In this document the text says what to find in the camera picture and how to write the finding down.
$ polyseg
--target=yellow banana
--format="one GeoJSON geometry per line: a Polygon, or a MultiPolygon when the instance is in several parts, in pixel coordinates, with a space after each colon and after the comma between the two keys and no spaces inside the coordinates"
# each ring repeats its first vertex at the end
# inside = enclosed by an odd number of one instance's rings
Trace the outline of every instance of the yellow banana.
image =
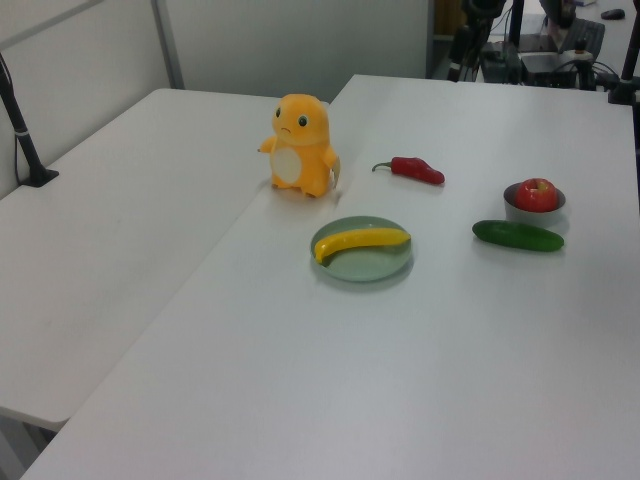
{"type": "Polygon", "coordinates": [[[397,228],[360,228],[318,240],[313,253],[316,262],[322,263],[329,255],[348,248],[400,245],[410,239],[411,235],[397,228]]]}

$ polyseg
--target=white wall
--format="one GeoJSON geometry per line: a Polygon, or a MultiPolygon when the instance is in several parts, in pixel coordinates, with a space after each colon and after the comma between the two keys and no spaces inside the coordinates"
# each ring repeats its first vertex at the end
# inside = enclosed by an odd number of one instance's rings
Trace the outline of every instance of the white wall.
{"type": "Polygon", "coordinates": [[[191,90],[330,102],[356,73],[425,78],[430,60],[432,0],[160,3],[191,90]]]}
{"type": "Polygon", "coordinates": [[[0,0],[0,48],[7,48],[102,0],[0,0]]]}
{"type": "MultiPolygon", "coordinates": [[[[104,0],[2,54],[45,165],[169,86],[151,0],[104,0]]],[[[0,198],[15,186],[13,128],[0,106],[0,198]]]]}

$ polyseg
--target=apple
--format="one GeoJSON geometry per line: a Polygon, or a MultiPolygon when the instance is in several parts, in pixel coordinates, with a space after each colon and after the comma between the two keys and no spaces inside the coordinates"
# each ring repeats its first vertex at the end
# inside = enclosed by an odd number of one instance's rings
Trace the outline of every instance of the apple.
{"type": "Polygon", "coordinates": [[[549,180],[530,178],[518,187],[515,204],[527,212],[551,212],[558,207],[558,191],[549,180]]]}

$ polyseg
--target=computer mouse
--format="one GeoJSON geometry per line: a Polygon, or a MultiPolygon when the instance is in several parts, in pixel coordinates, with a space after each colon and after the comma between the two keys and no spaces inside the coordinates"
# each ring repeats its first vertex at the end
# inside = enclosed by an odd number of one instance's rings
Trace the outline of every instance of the computer mouse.
{"type": "Polygon", "coordinates": [[[624,10],[621,8],[614,8],[613,10],[607,10],[600,14],[600,18],[603,20],[622,20],[624,18],[624,10]]]}

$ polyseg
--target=plush toy belly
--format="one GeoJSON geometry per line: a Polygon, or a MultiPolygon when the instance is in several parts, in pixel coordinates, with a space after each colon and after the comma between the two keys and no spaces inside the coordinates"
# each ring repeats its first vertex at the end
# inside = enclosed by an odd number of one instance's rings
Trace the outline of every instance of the plush toy belly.
{"type": "Polygon", "coordinates": [[[279,148],[271,154],[271,171],[283,182],[295,184],[302,173],[302,160],[292,148],[279,148]]]}

